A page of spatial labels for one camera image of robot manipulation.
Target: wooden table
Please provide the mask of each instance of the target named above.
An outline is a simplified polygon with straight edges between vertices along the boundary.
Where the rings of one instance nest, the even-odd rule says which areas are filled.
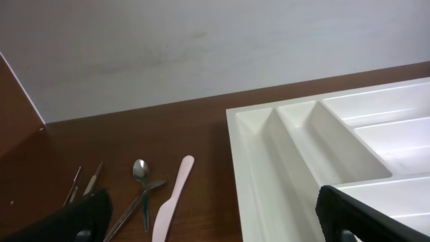
[[[148,163],[149,181],[167,180],[150,197],[154,225],[181,159],[193,155],[168,241],[241,241],[225,109],[428,76],[430,62],[47,124],[0,159],[0,238],[61,208],[78,167],[85,187],[100,161],[97,188],[111,196],[111,225],[141,192],[132,177],[135,160]],[[150,240],[141,211],[114,238]]]

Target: white wall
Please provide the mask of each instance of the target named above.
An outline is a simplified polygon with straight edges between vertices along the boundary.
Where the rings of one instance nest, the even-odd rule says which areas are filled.
[[[428,0],[2,0],[47,122],[430,60]]]

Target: pink knife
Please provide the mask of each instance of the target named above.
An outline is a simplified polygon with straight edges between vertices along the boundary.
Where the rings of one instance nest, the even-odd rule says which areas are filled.
[[[187,180],[193,164],[194,157],[191,155],[187,155],[182,159],[172,196],[167,202],[161,205],[159,213],[155,219],[153,242],[164,242],[166,240],[167,231],[169,230],[173,212],[175,212],[176,203],[179,199],[179,195],[181,195],[182,187]]]

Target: utensil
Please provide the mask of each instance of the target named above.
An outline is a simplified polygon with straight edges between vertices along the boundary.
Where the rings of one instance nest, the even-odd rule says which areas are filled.
[[[79,167],[78,172],[76,173],[76,176],[73,179],[72,188],[70,189],[70,192],[67,195],[66,201],[64,201],[64,204],[62,206],[66,206],[66,204],[71,203],[75,198],[76,193],[78,191],[79,182],[81,181],[81,177],[82,177],[81,171],[82,171],[82,167]]]
[[[95,183],[97,182],[97,179],[100,176],[101,170],[103,169],[104,163],[103,161],[100,162],[99,167],[97,168],[97,171],[95,172],[95,174],[91,177],[91,179],[89,180],[88,186],[85,189],[85,192],[83,192],[83,194],[87,194],[89,192],[92,192],[94,190],[95,187]]]
[[[154,181],[150,184],[146,185],[144,188],[144,192],[150,193],[153,189],[163,185],[166,181]],[[112,229],[106,235],[103,242],[109,242],[112,237],[116,234],[116,232],[121,228],[121,226],[127,221],[127,218],[133,213],[134,210],[139,206],[142,202],[142,196],[138,195],[133,202],[127,207],[127,209],[121,214],[120,218],[116,221]]]
[[[181,195],[182,187],[187,180],[193,164],[194,157],[191,155],[187,155],[182,159],[172,196],[160,207],[159,213],[155,219],[153,242],[164,242],[166,240],[167,231],[169,230],[173,212],[175,212],[176,203],[179,199],[179,195]]]
[[[133,177],[136,181],[142,184],[143,190],[145,190],[145,181],[149,175],[148,165],[141,159],[134,162],[133,165]],[[143,213],[143,225],[145,232],[149,231],[149,208],[148,208],[148,194],[142,193],[142,213]]]

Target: white plastic tray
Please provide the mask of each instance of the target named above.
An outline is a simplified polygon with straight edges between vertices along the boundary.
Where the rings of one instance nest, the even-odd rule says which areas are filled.
[[[227,110],[243,240],[324,241],[332,185],[430,235],[430,78]]]

